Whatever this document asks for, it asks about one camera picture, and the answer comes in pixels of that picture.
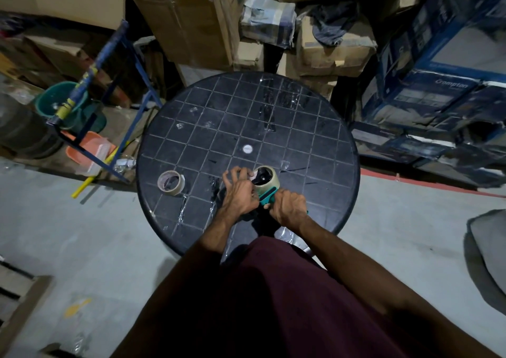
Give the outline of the person's left hand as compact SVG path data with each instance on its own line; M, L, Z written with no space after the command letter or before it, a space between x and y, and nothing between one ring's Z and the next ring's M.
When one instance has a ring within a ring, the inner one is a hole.
M225 198L222 208L235 207L244 214L256 210L260 205L259 196L251 180L241 180L232 186L225 187Z

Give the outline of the person's right hand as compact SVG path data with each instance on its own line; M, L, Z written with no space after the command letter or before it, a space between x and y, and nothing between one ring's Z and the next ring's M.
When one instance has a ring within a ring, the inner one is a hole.
M287 189L279 189L275 194L282 194L282 213L270 214L281 226L291 231L297 230L308 217L306 199L303 195Z

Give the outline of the teal tape dispenser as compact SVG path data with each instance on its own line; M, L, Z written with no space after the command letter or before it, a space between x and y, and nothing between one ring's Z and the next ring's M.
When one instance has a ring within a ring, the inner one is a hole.
M274 195L276 193L276 191L274 191L275 189L272 189L271 191L269 191L267 194L265 195L262 195L262 196L259 196L259 200L260 200L260 206L262 208L264 208L265 205L267 205L269 203L269 198Z

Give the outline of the clear tape roll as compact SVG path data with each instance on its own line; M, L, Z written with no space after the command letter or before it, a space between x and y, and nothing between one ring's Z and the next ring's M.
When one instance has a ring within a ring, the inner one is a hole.
M165 171L157 179L159 190L169 196L181 194L185 188L185 184L185 176L175 170Z
M267 194L272 189L274 191L280 188L280 182L276 171L270 166L260 166L253 170L253 176L250 177L258 196Z

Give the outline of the person's right forearm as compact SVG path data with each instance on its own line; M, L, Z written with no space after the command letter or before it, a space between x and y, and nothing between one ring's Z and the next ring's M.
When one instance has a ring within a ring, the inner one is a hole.
M407 317L431 328L450 325L438 310L381 264L317 224L306 212L293 215L293 230L326 269L362 302L384 316Z

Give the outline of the clear plastic sheet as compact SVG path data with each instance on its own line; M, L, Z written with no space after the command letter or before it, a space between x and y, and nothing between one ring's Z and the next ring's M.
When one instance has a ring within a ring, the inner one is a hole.
M301 250L307 248L306 243L296 235L294 232L290 231L287 227L280 227L274 232L274 238L277 240L282 240L286 243L289 243L293 246L298 247Z

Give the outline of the loose clear tape roll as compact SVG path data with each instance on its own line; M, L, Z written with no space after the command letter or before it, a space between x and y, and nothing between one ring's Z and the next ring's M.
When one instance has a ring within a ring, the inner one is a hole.
M157 179L159 190L169 196L181 194L185 188L185 184L185 176L175 170L165 171Z

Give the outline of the crumpled clear plastic bottle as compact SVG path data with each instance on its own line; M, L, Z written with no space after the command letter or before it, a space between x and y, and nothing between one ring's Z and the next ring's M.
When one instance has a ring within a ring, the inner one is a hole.
M127 171L134 170L136 168L137 160L133 157L121 157L118 158L113 166L115 172L124 174Z

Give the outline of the yellow stick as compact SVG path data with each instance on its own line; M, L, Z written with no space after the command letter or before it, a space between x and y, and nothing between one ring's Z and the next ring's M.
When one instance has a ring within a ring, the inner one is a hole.
M116 160L118 158L121 158L121 155L122 155L123 151L126 150L127 147L130 146L130 144L132 144L134 141L135 141L135 139L130 139L126 143L124 143L122 146L116 147L116 150L113 150L113 152L105 159L104 162L101 161L100 159L96 158L95 156L93 156L89 152L85 151L84 149L82 149L82 151L78 150L80 153L82 153L83 155L87 156L90 160L92 160L92 162L97 163L98 165L100 165L102 167L102 169L101 169L100 173L97 176L86 177L85 181L82 182L82 184L80 185L80 187L77 188L73 192L73 194L71 195L71 197L73 199L78 198L79 195L81 193L83 193L84 190L88 186L90 186L93 182L95 182L98 179L98 176L100 176L103 173L107 173L107 174L110 174L112 176L121 178L121 175L119 173L117 173L117 172L114 171L113 166L114 166Z

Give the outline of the plastic wrapped package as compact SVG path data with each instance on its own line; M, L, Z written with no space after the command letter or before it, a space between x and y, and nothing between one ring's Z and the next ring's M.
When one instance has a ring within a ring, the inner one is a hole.
M287 50L293 44L295 23L295 3L244 0L239 25L243 37Z

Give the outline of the crushed blue printed box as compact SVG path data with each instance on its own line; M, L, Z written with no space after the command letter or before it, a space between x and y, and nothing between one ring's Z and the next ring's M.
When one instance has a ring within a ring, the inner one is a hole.
M353 122L361 156L400 163L479 188L506 184L506 149L472 142L468 130L401 129Z

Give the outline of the dark grey cloth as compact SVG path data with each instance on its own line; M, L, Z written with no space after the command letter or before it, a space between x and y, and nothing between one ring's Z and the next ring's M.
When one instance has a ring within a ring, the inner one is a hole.
M313 36L324 47L339 46L344 35L358 20L358 4L345 1L317 5L309 11L313 21Z

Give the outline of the green plastic bucket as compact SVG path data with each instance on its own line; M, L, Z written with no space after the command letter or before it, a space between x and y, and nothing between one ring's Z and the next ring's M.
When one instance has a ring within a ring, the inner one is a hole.
M46 89L35 98L37 113L46 119L52 117L59 105L67 100L76 84L72 81L64 81ZM63 121L62 130L78 133L84 128L92 113L95 113L97 117L89 131L100 133L107 124L107 118L99 106L100 102L92 99L88 92L85 92L72 113Z

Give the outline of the brown cardboard box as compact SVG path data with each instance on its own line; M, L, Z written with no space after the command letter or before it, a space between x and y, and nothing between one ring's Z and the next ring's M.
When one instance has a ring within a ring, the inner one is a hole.
M107 35L76 29L31 28L14 35L0 30L0 53L26 78L47 88L63 80L80 81L108 39ZM120 79L108 101L129 108L142 90L120 46L98 71L88 93L99 99L118 76Z

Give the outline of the large blue printed box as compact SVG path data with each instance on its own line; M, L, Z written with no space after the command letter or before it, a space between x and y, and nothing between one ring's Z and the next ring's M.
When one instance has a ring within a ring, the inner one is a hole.
M380 74L424 70L506 84L506 0L423 0L378 56Z

